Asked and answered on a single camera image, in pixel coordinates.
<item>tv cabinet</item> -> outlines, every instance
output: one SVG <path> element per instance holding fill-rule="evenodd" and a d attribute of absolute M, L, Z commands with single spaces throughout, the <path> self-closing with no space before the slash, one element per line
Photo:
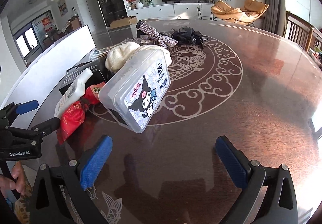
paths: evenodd
<path fill-rule="evenodd" d="M 162 5 L 144 6 L 141 9 L 132 9 L 127 11 L 127 15 L 136 16 L 138 20 L 160 19 L 207 19 L 210 18 L 211 3 L 172 3 Z"/>

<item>plastic container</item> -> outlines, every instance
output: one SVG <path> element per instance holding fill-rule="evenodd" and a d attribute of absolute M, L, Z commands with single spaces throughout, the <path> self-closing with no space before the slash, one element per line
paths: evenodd
<path fill-rule="evenodd" d="M 86 68 L 77 78 L 75 78 L 74 82 L 57 103 L 55 117 L 61 118 L 64 111 L 85 94 L 85 83 L 91 75 L 93 75 L 92 71 L 89 68 Z"/>
<path fill-rule="evenodd" d="M 162 50 L 139 51 L 102 87 L 99 100 L 120 125 L 142 133 L 169 86 Z"/>

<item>translucent plastic box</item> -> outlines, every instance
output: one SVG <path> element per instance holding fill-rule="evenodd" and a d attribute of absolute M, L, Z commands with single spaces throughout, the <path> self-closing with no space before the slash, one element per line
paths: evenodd
<path fill-rule="evenodd" d="M 102 87 L 99 100 L 120 125 L 142 133 L 169 86 L 162 50 L 144 50 Z"/>

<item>black box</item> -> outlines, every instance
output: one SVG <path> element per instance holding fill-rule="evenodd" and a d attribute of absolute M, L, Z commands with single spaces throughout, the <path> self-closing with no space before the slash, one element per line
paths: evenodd
<path fill-rule="evenodd" d="M 80 75 L 86 68 L 89 68 L 93 72 L 93 75 L 85 83 L 86 88 L 91 85 L 106 82 L 112 77 L 111 72 L 107 68 L 105 68 L 105 58 L 99 58 L 91 62 L 81 63 L 66 71 L 66 75 L 63 78 L 63 82 L 59 88 L 59 91 L 62 95 L 64 95 L 75 78 L 77 78 L 77 76 Z"/>

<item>red wrapper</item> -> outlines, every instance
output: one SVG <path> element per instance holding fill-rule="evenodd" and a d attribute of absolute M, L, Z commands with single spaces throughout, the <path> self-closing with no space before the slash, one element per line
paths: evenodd
<path fill-rule="evenodd" d="M 84 96 L 65 110 L 61 117 L 61 127 L 57 130 L 57 139 L 60 145 L 84 122 L 85 112 L 89 106 L 99 103 L 98 93 L 104 85 L 105 82 L 89 86 Z"/>

